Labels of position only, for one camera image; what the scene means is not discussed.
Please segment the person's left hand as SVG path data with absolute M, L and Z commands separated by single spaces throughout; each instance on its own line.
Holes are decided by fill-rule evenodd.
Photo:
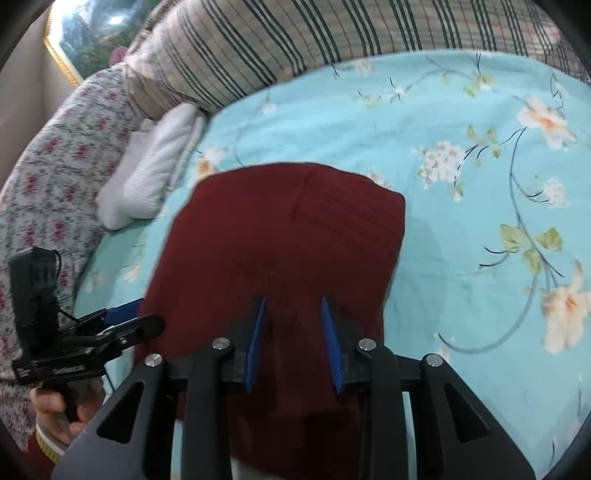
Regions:
M 77 418 L 68 422 L 62 418 L 66 404 L 56 391 L 34 388 L 30 400 L 36 413 L 38 425 L 59 443 L 68 446 L 81 433 L 94 415 L 100 410 L 105 399 L 101 378 L 82 382 L 83 398 L 77 403 Z

